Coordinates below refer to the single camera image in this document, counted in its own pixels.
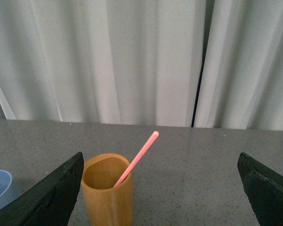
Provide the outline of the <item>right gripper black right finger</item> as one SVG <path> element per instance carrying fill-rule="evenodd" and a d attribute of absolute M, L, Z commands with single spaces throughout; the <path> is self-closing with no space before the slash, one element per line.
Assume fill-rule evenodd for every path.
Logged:
<path fill-rule="evenodd" d="M 283 176 L 241 153 L 237 168 L 257 221 L 261 226 L 283 226 Z"/>

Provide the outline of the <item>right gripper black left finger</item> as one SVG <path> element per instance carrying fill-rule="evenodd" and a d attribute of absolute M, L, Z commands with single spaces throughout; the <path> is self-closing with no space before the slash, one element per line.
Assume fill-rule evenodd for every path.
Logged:
<path fill-rule="evenodd" d="M 0 226 L 68 225 L 80 191 L 83 167 L 83 154 L 78 152 L 0 209 Z"/>

